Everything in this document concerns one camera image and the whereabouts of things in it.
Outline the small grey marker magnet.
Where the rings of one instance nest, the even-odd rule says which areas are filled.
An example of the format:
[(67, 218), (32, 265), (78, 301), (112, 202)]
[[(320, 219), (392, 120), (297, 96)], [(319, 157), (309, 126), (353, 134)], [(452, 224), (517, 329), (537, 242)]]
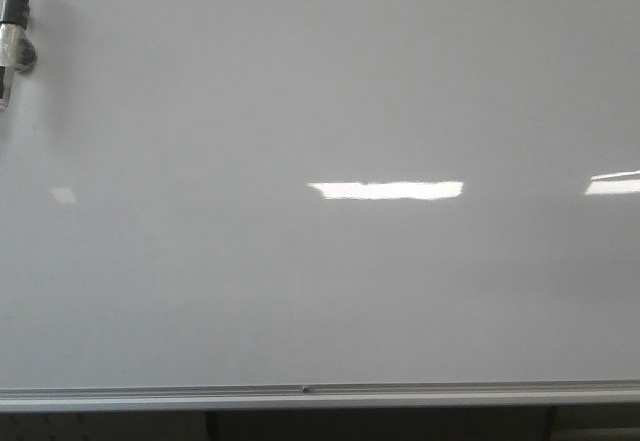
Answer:
[(38, 59), (38, 55), (33, 43), (23, 37), (18, 42), (16, 51), (16, 70), (21, 73), (30, 72)]

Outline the black and white marker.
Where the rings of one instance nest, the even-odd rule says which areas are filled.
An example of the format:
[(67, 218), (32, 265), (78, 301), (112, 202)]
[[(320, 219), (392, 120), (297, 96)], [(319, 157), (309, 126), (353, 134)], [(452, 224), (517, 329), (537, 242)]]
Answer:
[(16, 70), (16, 51), (21, 38), (27, 37), (30, 0), (4, 0), (1, 7), (1, 110), (10, 104)]

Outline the large white whiteboard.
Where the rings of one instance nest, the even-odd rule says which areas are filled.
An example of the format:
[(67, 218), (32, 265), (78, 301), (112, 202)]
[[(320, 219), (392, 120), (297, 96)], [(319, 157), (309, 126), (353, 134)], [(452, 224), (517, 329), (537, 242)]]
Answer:
[(7, 389), (635, 380), (639, 0), (31, 0)]

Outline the aluminium whiteboard bottom rail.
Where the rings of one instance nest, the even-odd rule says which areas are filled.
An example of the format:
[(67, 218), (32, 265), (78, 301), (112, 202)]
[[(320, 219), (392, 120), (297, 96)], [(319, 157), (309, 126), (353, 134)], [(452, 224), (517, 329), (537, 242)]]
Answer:
[(2, 413), (637, 403), (637, 380), (3, 389)]

